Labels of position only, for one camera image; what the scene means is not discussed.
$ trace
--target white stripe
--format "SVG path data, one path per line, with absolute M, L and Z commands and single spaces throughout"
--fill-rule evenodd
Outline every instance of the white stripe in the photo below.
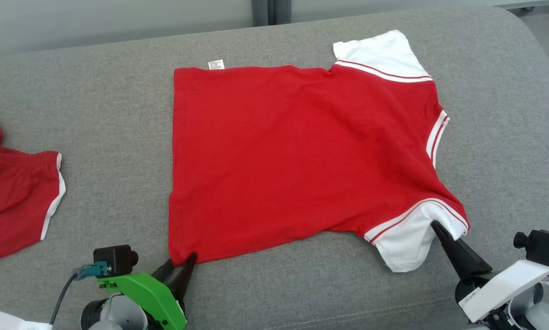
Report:
M 60 163 L 62 161 L 62 154 L 58 153 L 58 157 L 56 158 L 56 169 L 60 170 Z M 46 211 L 46 217 L 44 219 L 44 225 L 42 226 L 42 235 L 40 236 L 40 240 L 43 240 L 46 238 L 46 232 L 48 231 L 48 225 L 50 225 L 50 218 L 54 215 L 54 212 L 56 212 L 56 208 L 58 208 L 58 204 L 60 204 L 60 200 L 62 199 L 62 196 L 64 193 L 67 192 L 67 186 L 64 184 L 64 179 L 62 178 L 62 175 L 60 171 L 58 171 L 58 196 L 50 203 L 50 206 L 48 207 L 48 211 Z
M 439 140 L 442 139 L 442 134 L 446 130 L 446 126 L 448 125 L 449 121 L 450 121 L 450 117 L 446 118 L 446 120 L 444 121 L 444 126 L 442 127 L 442 130 L 439 131 L 438 138 L 435 140 L 435 146 L 433 147 L 433 155 L 432 155 L 433 167 L 435 167 L 435 156 L 438 153 Z
M 341 65 L 341 66 L 353 67 L 354 69 L 358 69 L 358 70 L 361 70 L 361 71 L 366 71 L 366 72 L 371 73 L 375 76 L 386 79 L 387 81 L 406 82 L 406 83 L 433 81 L 433 79 L 431 77 L 403 78 L 403 77 L 394 77 L 394 76 L 390 76 L 390 75 L 385 75 L 384 73 L 373 70 L 370 67 L 360 65 L 360 64 L 356 64 L 356 63 L 348 63 L 348 62 L 337 61 L 337 62 L 335 62 L 335 64 Z
M 364 234 L 364 238 L 366 238 L 366 240 L 368 240 L 368 241 L 372 240 L 373 238 L 375 238 L 375 236 L 377 236 L 378 234 L 380 234 L 381 232 L 386 230 L 386 228 L 390 228 L 390 227 L 394 226 L 395 224 L 397 224 L 397 223 L 401 222 L 402 220 L 404 220 L 406 215 L 412 215 L 414 213 L 413 210 L 417 209 L 417 207 L 421 207 L 425 203 L 432 203 L 432 202 L 436 202 L 436 201 L 441 203 L 441 204 L 438 204 L 439 207 L 444 208 L 444 205 L 445 205 L 446 211 L 449 211 L 449 213 L 451 213 L 451 215 L 456 219 L 456 221 L 459 222 L 459 223 L 462 223 L 464 228 L 466 228 L 466 230 L 468 230 L 468 225 L 467 225 L 466 221 L 464 220 L 464 218 L 458 212 L 456 212 L 456 210 L 454 210 L 452 207 L 450 207 L 448 205 L 448 203 L 445 203 L 444 201 L 439 200 L 437 198 L 427 198 L 425 200 L 417 202 L 410 209 L 407 209 L 405 212 L 403 212 L 398 217 L 396 217 L 394 219 L 391 219 L 389 221 L 386 221 L 385 223 L 379 224 L 378 226 L 368 230 L 366 232 L 366 234 Z M 377 237 L 375 239 L 375 241 L 379 240 L 380 238 L 382 238 L 382 235 Z
M 431 129 L 431 133 L 429 133 L 429 138 L 427 139 L 427 146 L 425 147 L 425 151 L 427 152 L 427 155 L 429 156 L 429 158 L 432 158 L 431 150 L 433 149 L 433 144 L 438 138 L 437 135 L 439 132 L 439 128 L 442 126 L 442 122 L 447 116 L 448 115 L 446 114 L 446 111 L 442 110 L 442 112 L 439 114 L 438 120 L 435 121 L 435 124 Z

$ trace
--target red t-shirt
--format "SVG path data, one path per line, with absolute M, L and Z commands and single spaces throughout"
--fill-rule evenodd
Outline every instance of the red t-shirt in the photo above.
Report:
M 393 271 L 421 265 L 433 220 L 463 205 L 439 181 L 448 117 L 398 31 L 337 43 L 329 69 L 174 71 L 169 251 L 199 262 L 351 231 Z

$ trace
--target clothing tag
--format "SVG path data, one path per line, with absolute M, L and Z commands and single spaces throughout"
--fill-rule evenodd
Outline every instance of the clothing tag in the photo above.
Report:
M 209 70 L 222 70 L 225 69 L 226 66 L 223 64 L 223 60 L 212 60 L 209 62 Z
M 480 291 L 480 287 L 474 289 L 474 291 L 470 292 L 469 295 L 467 295 L 464 299 L 462 299 L 458 305 L 463 308 L 464 305 L 469 302 L 472 298 L 474 298 L 474 296 L 478 293 L 478 291 Z

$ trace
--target green bracket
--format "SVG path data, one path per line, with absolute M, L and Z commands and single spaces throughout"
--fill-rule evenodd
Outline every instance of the green bracket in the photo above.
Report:
M 121 292 L 137 303 L 164 330 L 183 330 L 187 319 L 169 288 L 147 273 L 98 278 L 107 292 Z

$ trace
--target red stripe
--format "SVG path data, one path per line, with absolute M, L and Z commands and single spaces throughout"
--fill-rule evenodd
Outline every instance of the red stripe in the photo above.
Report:
M 371 240 L 370 240 L 370 243 L 374 242 L 375 239 L 377 239 L 381 234 L 383 234 L 384 232 L 386 232 L 387 230 L 389 230 L 390 228 L 402 223 L 404 221 L 404 219 L 407 219 L 407 217 L 413 212 L 415 211 L 415 209 L 418 209 L 421 205 L 423 205 L 424 203 L 427 203 L 427 202 L 433 202 L 433 203 L 438 203 L 440 205 L 442 205 L 444 207 L 444 209 L 450 214 L 450 215 L 453 215 L 453 217 L 455 217 L 459 222 L 461 222 L 463 225 L 464 225 L 464 228 L 466 228 L 466 230 L 469 230 L 470 228 L 468 227 L 467 225 L 467 221 L 464 219 L 464 220 L 461 220 L 460 218 L 458 218 L 455 214 L 453 214 L 446 205 L 444 205 L 444 203 L 440 202 L 440 201 L 436 201 L 436 200 L 429 200 L 429 201 L 426 201 L 426 202 L 423 202 L 419 205 L 417 205 L 414 209 L 411 209 L 411 211 L 409 211 L 409 213 L 407 213 L 407 215 L 405 215 L 403 217 L 403 219 L 399 220 L 397 223 L 393 224 L 392 226 L 390 227 L 387 227 L 385 228 L 384 230 L 382 230 L 381 232 L 379 232 L 376 236 L 374 236 Z
M 431 76 L 403 77 L 403 76 L 391 75 L 390 73 L 385 73 L 385 72 L 380 71 L 379 69 L 377 69 L 377 68 L 375 68 L 375 67 L 371 67 L 371 66 L 369 66 L 369 65 L 365 65 L 365 64 L 362 64 L 362 63 L 358 63 L 358 62 L 351 62 L 351 61 L 349 61 L 349 60 L 339 59 L 339 60 L 337 60 L 336 62 L 343 62 L 343 63 L 351 63 L 351 64 L 356 64 L 356 65 L 361 65 L 361 66 L 364 66 L 364 67 L 368 67 L 368 69 L 373 69 L 374 71 L 378 71 L 379 73 L 382 73 L 383 75 L 387 75 L 387 76 L 391 76 L 391 77 L 397 77 L 397 78 L 403 78 L 403 79 L 431 78 Z
M 431 158 L 431 161 L 433 161 L 433 151 L 435 150 L 435 146 L 436 144 L 438 144 L 438 140 L 439 140 L 439 133 L 444 129 L 444 123 L 448 120 L 448 116 L 446 115 L 444 117 L 444 119 L 442 120 L 442 125 L 439 126 L 439 129 L 438 129 L 438 133 L 435 134 L 435 140 L 433 141 L 433 146 L 431 146 L 431 156 L 429 156 L 429 158 Z

